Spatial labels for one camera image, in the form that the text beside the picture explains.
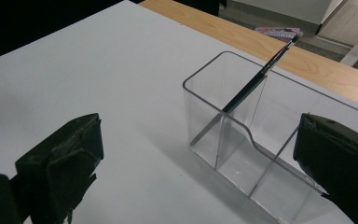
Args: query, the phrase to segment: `floor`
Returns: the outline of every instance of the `floor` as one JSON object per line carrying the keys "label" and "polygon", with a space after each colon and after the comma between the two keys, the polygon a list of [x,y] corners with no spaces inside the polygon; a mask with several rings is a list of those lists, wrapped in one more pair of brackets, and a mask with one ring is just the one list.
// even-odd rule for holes
{"label": "floor", "polygon": [[[317,24],[301,21],[261,8],[247,6],[233,0],[227,0],[227,7],[220,8],[219,17],[252,30],[259,26],[300,28],[304,35],[296,44],[298,47],[322,55],[336,62],[339,62],[350,50],[348,47],[343,47],[317,38],[315,34],[320,28]],[[358,69],[358,62],[353,67]]]}
{"label": "floor", "polygon": [[318,34],[346,46],[358,42],[358,0],[347,0]]}

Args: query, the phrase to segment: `wooden surface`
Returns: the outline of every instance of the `wooden surface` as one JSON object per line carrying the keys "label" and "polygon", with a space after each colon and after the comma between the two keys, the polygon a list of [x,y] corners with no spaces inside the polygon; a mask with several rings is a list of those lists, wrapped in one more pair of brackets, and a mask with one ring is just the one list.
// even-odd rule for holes
{"label": "wooden surface", "polygon": [[[172,0],[145,0],[141,5],[264,61],[284,45],[279,40]],[[277,66],[358,102],[357,69],[299,48],[292,48]]]}

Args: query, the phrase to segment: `clear plastic organizer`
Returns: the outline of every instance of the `clear plastic organizer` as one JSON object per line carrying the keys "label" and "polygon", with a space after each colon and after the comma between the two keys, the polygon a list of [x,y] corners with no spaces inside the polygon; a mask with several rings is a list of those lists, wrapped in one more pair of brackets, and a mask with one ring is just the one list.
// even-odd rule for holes
{"label": "clear plastic organizer", "polygon": [[293,151],[302,113],[358,132],[358,106],[271,71],[233,112],[224,113],[260,69],[223,52],[185,80],[190,150],[278,223],[352,223],[321,196],[324,189],[301,170]]}

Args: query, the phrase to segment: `white surface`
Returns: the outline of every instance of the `white surface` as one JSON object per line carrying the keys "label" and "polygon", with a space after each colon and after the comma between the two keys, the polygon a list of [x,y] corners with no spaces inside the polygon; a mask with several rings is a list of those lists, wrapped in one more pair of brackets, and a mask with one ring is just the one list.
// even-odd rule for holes
{"label": "white surface", "polygon": [[254,7],[261,7],[290,17],[322,24],[342,0],[234,0]]}
{"label": "white surface", "polygon": [[227,49],[125,1],[0,57],[0,173],[98,112],[105,158],[74,224],[270,223],[187,149],[182,82]]}

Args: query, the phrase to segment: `acrylic divider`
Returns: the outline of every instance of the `acrylic divider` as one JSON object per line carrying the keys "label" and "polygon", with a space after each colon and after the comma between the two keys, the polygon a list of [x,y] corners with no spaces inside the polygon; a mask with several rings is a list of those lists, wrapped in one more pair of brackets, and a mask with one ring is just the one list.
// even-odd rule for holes
{"label": "acrylic divider", "polygon": [[358,109],[271,72],[233,112],[224,113],[221,108],[260,68],[223,52],[185,80],[190,150],[279,223],[351,223],[321,196],[324,190],[293,160],[293,150],[302,113],[327,116],[358,132]]}

